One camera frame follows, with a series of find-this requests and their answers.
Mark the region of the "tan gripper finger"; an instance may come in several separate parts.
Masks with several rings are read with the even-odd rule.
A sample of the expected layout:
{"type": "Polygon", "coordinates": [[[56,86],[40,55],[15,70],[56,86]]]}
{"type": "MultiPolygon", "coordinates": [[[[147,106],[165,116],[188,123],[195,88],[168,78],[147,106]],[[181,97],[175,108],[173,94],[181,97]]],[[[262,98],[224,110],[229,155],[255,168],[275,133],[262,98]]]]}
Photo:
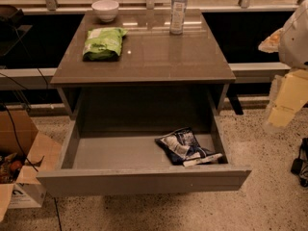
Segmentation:
{"type": "Polygon", "coordinates": [[[269,91],[265,125],[285,128],[308,102],[308,71],[297,69],[284,76],[276,75],[269,91]]]}
{"type": "Polygon", "coordinates": [[[283,29],[277,29],[270,36],[264,39],[258,46],[258,50],[265,53],[275,53],[279,51],[279,45],[283,29]]]}

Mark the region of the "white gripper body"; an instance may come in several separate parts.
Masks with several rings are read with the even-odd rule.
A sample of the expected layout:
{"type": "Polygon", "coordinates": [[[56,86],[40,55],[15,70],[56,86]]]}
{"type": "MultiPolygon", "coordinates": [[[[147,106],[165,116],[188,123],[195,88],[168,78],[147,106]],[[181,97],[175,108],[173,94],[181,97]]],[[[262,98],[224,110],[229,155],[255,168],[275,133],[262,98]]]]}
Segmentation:
{"type": "Polygon", "coordinates": [[[278,55],[291,68],[308,68],[308,0],[303,1],[285,22],[278,55]]]}

